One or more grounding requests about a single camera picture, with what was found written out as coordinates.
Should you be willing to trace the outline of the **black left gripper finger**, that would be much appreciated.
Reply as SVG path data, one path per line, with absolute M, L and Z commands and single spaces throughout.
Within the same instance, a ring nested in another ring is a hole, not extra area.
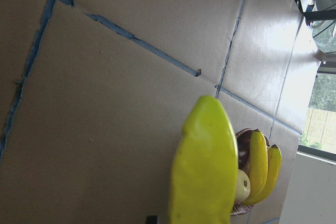
M 158 224 L 158 216 L 157 215 L 147 216 L 145 224 Z

